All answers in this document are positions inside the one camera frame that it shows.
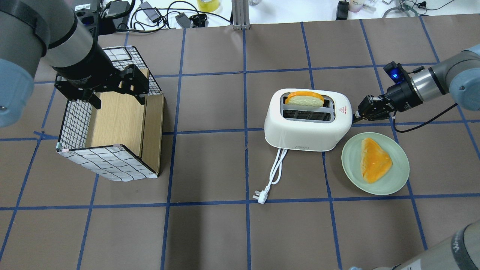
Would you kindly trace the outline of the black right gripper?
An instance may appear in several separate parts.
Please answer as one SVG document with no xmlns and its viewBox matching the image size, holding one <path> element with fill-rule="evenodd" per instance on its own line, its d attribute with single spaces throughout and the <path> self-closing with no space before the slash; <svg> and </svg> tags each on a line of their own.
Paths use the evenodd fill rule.
<svg viewBox="0 0 480 270">
<path fill-rule="evenodd" d="M 391 112 L 404 112 L 417 105 L 418 94 L 409 82 L 404 81 L 389 87 L 386 94 L 367 95 L 358 105 L 357 116 L 352 116 L 352 125 L 362 120 L 385 120 Z"/>
</svg>

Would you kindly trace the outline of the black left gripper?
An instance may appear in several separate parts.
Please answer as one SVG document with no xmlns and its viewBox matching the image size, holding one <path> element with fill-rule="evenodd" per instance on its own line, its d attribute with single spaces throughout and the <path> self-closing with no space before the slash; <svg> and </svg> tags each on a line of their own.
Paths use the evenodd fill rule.
<svg viewBox="0 0 480 270">
<path fill-rule="evenodd" d="M 149 75 L 135 64 L 129 64 L 123 69 L 113 68 L 113 72 L 94 82 L 92 86 L 74 83 L 57 73 L 55 87 L 69 100 L 89 103 L 95 109 L 101 109 L 101 99 L 95 93 L 116 92 L 134 96 L 140 105 L 146 104 L 149 94 Z"/>
</svg>

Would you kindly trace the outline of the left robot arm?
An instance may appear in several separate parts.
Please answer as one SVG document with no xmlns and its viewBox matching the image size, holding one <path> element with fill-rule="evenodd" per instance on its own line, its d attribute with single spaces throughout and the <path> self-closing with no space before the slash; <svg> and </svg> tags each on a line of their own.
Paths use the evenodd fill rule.
<svg viewBox="0 0 480 270">
<path fill-rule="evenodd" d="M 34 89 L 41 58 L 57 72 L 55 87 L 69 100 L 101 108 L 96 93 L 134 96 L 144 105 L 149 79 L 131 64 L 123 70 L 98 45 L 99 35 L 116 31 L 113 23 L 130 14 L 105 14 L 102 10 L 73 10 L 63 0 L 2 0 L 1 127 L 16 123 Z"/>
</svg>

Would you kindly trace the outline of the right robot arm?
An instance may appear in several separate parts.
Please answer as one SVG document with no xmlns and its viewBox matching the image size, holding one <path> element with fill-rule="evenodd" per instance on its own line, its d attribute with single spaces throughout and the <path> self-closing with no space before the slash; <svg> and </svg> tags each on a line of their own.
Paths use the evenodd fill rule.
<svg viewBox="0 0 480 270">
<path fill-rule="evenodd" d="M 479 110 L 479 45 L 441 61 L 427 69 L 407 72 L 391 62 L 384 71 L 394 82 L 386 94 L 367 95 L 353 113 L 352 121 L 384 120 L 389 113 L 405 112 L 437 97 L 451 94 L 465 110 Z M 478 270 L 480 262 L 480 224 L 473 222 L 459 229 L 434 247 L 420 253 L 394 270 Z"/>
</svg>

